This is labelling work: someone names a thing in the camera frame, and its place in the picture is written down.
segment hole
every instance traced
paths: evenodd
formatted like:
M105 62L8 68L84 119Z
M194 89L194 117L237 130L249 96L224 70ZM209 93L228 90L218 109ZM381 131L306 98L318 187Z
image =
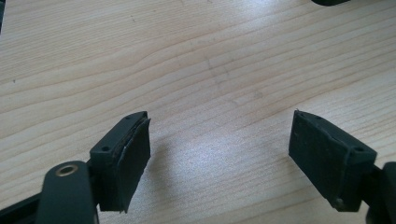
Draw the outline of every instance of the hole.
M66 166L63 166L63 167L59 168L59 169L56 171L56 175L57 175L57 176L71 175L71 174L73 174L76 170L78 170L78 166L76 166L75 164L70 164L70 165L66 165Z
M354 147L355 151L363 152L364 149L362 147Z

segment black object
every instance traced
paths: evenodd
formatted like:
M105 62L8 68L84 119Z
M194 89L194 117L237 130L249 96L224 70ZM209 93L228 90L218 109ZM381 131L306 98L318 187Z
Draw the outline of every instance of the black object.
M321 6L332 7L341 3L345 3L349 0L312 0L312 1Z
M289 155L339 212L356 212L364 200L367 223L396 223L396 162L380 170L376 152L319 116L295 111Z
M97 204L126 212L150 157L147 112L123 118L90 153L50 169L41 193L0 211L0 223L99 223Z
M0 34L1 34L1 26L3 23L3 15L5 8L6 8L6 0L0 0Z

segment clamp jaw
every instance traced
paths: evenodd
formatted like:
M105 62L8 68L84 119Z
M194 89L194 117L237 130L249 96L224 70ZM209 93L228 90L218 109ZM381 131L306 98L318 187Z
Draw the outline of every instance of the clamp jaw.
M147 112L123 118L90 155L50 169L41 193L0 211L0 223L96 224L97 204L127 212L150 157Z
M396 162L381 170L376 152L319 116L295 111L289 155L339 212L369 206L367 223L396 223Z

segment brass grommet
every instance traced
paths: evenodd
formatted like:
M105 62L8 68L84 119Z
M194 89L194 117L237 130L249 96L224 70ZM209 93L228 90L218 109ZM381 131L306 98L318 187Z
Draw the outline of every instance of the brass grommet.
M59 168L56 171L56 175L57 176L67 176L67 175L73 174L77 170L78 170L78 166L76 166L75 164L69 164L69 165Z

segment wooden table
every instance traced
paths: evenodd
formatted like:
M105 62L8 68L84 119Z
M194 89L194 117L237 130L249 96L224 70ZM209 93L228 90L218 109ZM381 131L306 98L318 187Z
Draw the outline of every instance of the wooden table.
M127 114L152 118L129 213L101 223L364 223L288 156L293 110L396 161L396 2L7 1L0 207Z

